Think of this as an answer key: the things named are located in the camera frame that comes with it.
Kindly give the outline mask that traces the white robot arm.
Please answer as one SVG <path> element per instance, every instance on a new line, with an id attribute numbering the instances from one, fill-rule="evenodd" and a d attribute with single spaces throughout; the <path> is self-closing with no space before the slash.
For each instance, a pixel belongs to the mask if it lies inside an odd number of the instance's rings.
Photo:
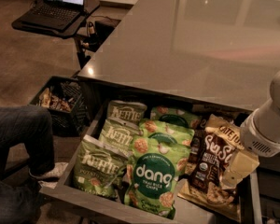
<path id="1" fill-rule="evenodd" d="M 222 176 L 227 188 L 235 188 L 259 166 L 259 157 L 280 153 L 280 71 L 270 85 L 270 99 L 241 124 L 243 150 L 236 151 Z"/>

